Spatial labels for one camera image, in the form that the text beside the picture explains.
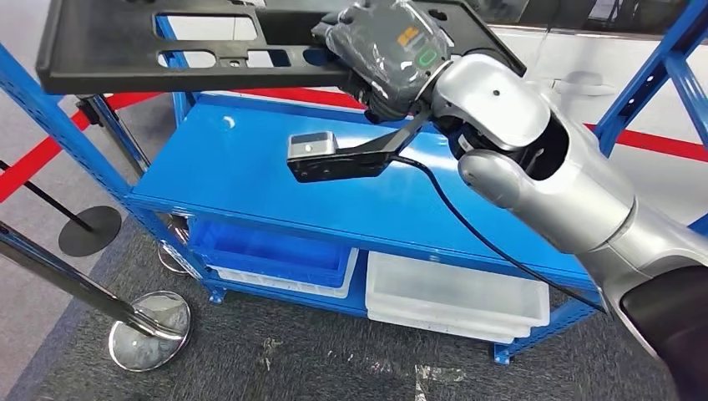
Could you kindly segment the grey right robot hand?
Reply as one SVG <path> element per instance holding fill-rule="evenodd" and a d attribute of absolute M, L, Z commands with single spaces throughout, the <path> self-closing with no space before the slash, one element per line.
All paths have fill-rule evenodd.
<path fill-rule="evenodd" d="M 445 32 L 413 1 L 358 1 L 311 34 L 351 70 L 341 90 L 374 124 L 404 119 L 450 62 Z"/>

